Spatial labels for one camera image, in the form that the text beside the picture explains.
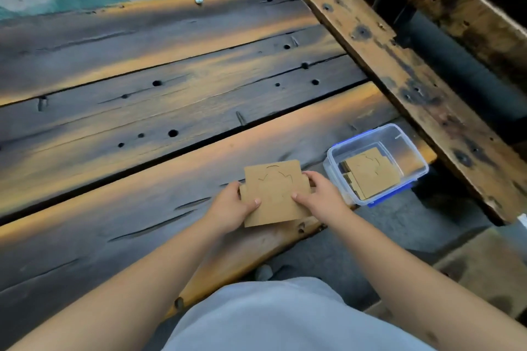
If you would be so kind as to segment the person's right hand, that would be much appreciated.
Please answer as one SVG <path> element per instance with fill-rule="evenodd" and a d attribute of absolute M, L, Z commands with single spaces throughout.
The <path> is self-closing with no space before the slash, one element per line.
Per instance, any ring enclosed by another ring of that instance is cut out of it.
<path fill-rule="evenodd" d="M 336 228 L 350 219 L 354 213 L 345 203 L 339 190 L 322 174 L 304 171 L 302 176 L 314 185 L 317 201 L 315 208 L 307 208 L 311 214 L 328 227 Z"/>

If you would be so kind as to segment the person's left hand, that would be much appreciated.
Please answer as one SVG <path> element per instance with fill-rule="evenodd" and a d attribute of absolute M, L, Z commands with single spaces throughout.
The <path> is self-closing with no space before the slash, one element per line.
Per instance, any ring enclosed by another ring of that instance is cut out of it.
<path fill-rule="evenodd" d="M 240 186 L 239 181 L 229 183 L 215 197 L 203 217 L 206 224 L 221 235 L 226 235 L 238 229 L 247 216 L 252 213 L 238 210 L 238 202 L 241 200 L 239 195 Z"/>

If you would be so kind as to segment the brown cardboard box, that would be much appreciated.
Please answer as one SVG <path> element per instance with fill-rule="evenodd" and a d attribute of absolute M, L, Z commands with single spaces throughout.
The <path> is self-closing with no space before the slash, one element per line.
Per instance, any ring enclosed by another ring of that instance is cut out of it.
<path fill-rule="evenodd" d="M 244 227 L 308 218 L 310 211 L 293 200 L 292 194 L 309 195 L 309 178 L 301 172 L 299 160 L 272 162 L 244 168 L 240 186 L 243 202 L 260 200 L 260 205 L 244 221 Z"/>

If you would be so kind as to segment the person's left forearm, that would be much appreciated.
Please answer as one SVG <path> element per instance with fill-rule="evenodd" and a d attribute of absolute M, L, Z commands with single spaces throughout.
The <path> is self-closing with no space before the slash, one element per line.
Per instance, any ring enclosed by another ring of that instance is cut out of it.
<path fill-rule="evenodd" d="M 212 246 L 240 224 L 205 215 L 8 351 L 141 350 Z"/>

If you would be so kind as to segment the person's right forearm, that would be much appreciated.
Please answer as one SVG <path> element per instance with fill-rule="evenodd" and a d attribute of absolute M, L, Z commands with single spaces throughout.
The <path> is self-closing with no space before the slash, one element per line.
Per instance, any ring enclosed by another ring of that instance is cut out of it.
<path fill-rule="evenodd" d="M 344 208 L 325 219 L 400 323 L 440 351 L 527 351 L 527 328 Z"/>

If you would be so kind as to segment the stack of cardboard blanks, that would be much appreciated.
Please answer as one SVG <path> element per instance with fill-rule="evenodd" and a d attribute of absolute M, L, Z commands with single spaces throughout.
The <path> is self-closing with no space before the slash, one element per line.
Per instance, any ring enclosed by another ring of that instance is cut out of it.
<path fill-rule="evenodd" d="M 361 201 L 371 199 L 401 183 L 401 176 L 377 147 L 369 148 L 340 163 L 343 176 Z"/>

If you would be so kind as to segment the person's foot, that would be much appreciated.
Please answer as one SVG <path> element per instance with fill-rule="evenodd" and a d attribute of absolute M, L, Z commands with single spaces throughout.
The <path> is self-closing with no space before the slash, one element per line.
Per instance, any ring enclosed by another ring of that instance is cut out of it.
<path fill-rule="evenodd" d="M 268 264 L 259 266 L 254 271 L 254 281 L 286 281 L 296 276 L 295 268 L 291 265 L 282 265 L 280 268 L 273 270 Z"/>

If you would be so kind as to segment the clear plastic container blue rim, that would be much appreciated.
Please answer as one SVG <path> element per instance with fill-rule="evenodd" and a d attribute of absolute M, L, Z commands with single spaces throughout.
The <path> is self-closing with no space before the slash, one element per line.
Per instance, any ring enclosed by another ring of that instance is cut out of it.
<path fill-rule="evenodd" d="M 323 168 L 346 204 L 368 207 L 412 187 L 430 170 L 417 146 L 395 123 L 333 145 Z"/>

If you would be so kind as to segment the person's grey shirt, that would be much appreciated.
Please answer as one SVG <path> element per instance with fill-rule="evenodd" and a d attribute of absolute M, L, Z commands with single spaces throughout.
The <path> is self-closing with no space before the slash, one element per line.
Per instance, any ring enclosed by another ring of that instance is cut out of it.
<path fill-rule="evenodd" d="M 314 277 L 220 288 L 177 323 L 162 351 L 435 351 L 351 308 Z"/>

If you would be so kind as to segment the rustic wooden bench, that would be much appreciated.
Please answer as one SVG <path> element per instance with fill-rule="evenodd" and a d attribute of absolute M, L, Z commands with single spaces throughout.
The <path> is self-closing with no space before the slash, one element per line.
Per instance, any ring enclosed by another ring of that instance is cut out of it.
<path fill-rule="evenodd" d="M 366 0 L 303 0 L 390 101 L 415 123 L 486 214 L 527 215 L 527 162 L 508 146 Z M 406 0 L 491 71 L 527 95 L 527 29 L 488 0 Z"/>

